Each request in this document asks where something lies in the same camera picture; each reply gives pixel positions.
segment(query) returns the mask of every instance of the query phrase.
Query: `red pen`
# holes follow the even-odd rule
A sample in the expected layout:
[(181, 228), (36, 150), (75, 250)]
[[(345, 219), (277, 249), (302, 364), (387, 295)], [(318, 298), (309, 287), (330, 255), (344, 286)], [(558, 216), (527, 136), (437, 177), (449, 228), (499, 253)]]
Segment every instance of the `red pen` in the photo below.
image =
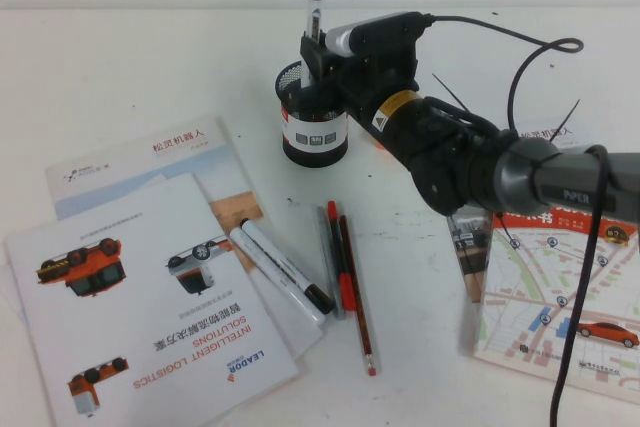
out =
[(328, 210), (337, 276), (340, 281), (340, 292), (342, 293), (342, 304), (344, 305), (344, 310), (355, 312), (356, 299), (353, 291), (353, 280), (347, 269), (345, 249), (342, 238), (340, 237), (340, 227), (338, 225), (338, 208), (333, 200), (329, 201)]

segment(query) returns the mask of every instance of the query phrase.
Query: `pen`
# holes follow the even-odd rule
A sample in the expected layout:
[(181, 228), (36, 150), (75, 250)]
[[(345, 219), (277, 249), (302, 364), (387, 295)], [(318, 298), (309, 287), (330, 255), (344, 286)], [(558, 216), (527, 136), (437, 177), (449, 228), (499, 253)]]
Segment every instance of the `pen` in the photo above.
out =
[[(320, 19), (322, 18), (322, 0), (309, 0), (307, 9), (307, 30), (305, 35), (315, 42), (320, 41)], [(309, 71), (309, 66), (302, 59), (300, 65), (300, 87), (309, 87), (313, 84), (314, 78)]]
[(340, 281), (340, 291), (342, 292), (342, 305), (344, 310), (354, 312), (356, 301), (353, 295), (353, 283), (347, 270), (345, 251), (340, 238), (340, 227), (338, 225), (338, 208), (332, 200), (329, 207), (329, 225), (331, 226), (331, 237), (333, 239), (334, 260), (337, 267), (338, 279)]
[(262, 273), (280, 289), (285, 297), (297, 305), (316, 325), (322, 325), (325, 320), (324, 314), (304, 296), (302, 291), (291, 282), (289, 277), (251, 240), (251, 237), (245, 234), (240, 227), (236, 227), (229, 234), (229, 238), (253, 260)]
[(332, 252), (331, 241), (329, 240), (330, 227), (325, 215), (324, 209), (320, 206), (316, 207), (316, 221), (318, 223), (318, 230), (320, 231), (320, 244), (322, 245), (322, 255), (324, 256), (324, 264), (327, 268), (327, 277), (329, 279), (329, 287), (333, 294), (335, 301), (334, 313), (338, 320), (343, 320), (345, 317), (344, 307), (342, 306), (342, 297), (340, 295), (340, 283), (338, 282), (338, 275), (336, 272), (336, 265), (334, 261), (334, 254)]
[(240, 228), (245, 234), (251, 237), (251, 240), (258, 244), (258, 247), (267, 254), (274, 264), (280, 267), (280, 270), (284, 271), (293, 283), (300, 287), (300, 290), (304, 292), (304, 295), (318, 308), (318, 310), (320, 310), (320, 312), (328, 314), (333, 310), (333, 307), (335, 306), (333, 300), (331, 300), (327, 294), (322, 292), (316, 284), (310, 282), (296, 268), (296, 266), (293, 265), (293, 262), (291, 262), (291, 260), (289, 260), (280, 251), (280, 249), (278, 249), (273, 242), (264, 235), (255, 222), (249, 219), (243, 219), (242, 222), (240, 222)]
[(376, 375), (376, 367), (373, 362), (373, 349), (371, 348), (367, 319), (364, 317), (364, 306), (362, 305), (362, 295), (360, 294), (360, 286), (358, 285), (358, 277), (356, 275), (356, 263), (353, 258), (353, 249), (351, 248), (349, 226), (347, 225), (347, 218), (344, 215), (340, 216), (340, 232), (342, 233), (342, 243), (347, 259), (347, 268), (353, 281), (353, 294), (356, 301), (356, 314), (358, 316), (358, 327), (360, 328), (360, 340), (362, 341), (364, 360), (367, 364), (367, 372), (370, 376), (374, 376)]

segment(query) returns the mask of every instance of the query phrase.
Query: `orange car illustration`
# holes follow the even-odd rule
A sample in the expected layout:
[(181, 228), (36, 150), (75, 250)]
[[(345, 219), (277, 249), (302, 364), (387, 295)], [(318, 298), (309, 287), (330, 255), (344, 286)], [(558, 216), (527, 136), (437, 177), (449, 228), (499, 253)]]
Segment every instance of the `orange car illustration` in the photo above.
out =
[(578, 324), (578, 332), (583, 337), (600, 337), (602, 339), (612, 340), (614, 342), (622, 342), (625, 347), (632, 348), (639, 345), (638, 336), (633, 332), (629, 332), (622, 327), (610, 324), (609, 322), (598, 322), (596, 324)]
[(89, 369), (71, 379), (68, 384), (69, 390), (78, 413), (91, 417), (100, 407), (95, 384), (107, 380), (128, 368), (129, 363), (122, 357), (117, 357), (110, 363)]
[(37, 271), (41, 284), (64, 281), (78, 297), (98, 295), (126, 277), (120, 262), (120, 241), (102, 239), (47, 260)]
[(233, 247), (225, 236), (217, 237), (174, 255), (167, 262), (167, 267), (184, 290), (200, 295), (215, 283), (212, 274), (217, 263), (215, 259), (232, 250)]
[(629, 245), (629, 234), (627, 234), (627, 231), (618, 225), (611, 225), (607, 227), (604, 235), (607, 242), (624, 245), (625, 247)]

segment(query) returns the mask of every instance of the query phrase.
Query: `orange truck illustration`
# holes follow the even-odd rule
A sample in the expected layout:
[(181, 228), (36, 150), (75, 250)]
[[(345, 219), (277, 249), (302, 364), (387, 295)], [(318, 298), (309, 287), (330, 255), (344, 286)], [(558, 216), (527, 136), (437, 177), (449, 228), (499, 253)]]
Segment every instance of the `orange truck illustration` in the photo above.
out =
[(118, 375), (128, 368), (129, 363), (122, 357), (117, 357), (107, 364), (89, 369), (71, 379), (68, 385), (78, 414), (91, 417), (100, 407), (95, 384)]
[(105, 292), (126, 277), (120, 262), (120, 247), (119, 240), (106, 238), (46, 260), (37, 271), (40, 283), (64, 281), (78, 297)]
[(216, 259), (232, 250), (233, 247), (225, 236), (217, 237), (174, 255), (167, 262), (167, 267), (184, 290), (200, 295), (215, 283), (212, 269)]

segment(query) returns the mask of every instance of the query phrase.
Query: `label sticker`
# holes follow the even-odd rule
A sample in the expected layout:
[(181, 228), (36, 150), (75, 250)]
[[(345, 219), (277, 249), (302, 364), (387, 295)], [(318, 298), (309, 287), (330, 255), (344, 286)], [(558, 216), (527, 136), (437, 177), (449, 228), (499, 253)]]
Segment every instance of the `label sticker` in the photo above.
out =
[(400, 107), (405, 105), (407, 102), (419, 98), (420, 96), (413, 90), (401, 90), (400, 92), (396, 92), (384, 101), (384, 103), (380, 106), (380, 108), (373, 116), (373, 120), (371, 121), (371, 123), (376, 129), (382, 132), (384, 130), (384, 126), (387, 125), (389, 117), (391, 117)]
[(282, 109), (282, 134), (285, 140), (302, 152), (328, 152), (347, 138), (347, 114), (326, 122), (304, 122)]

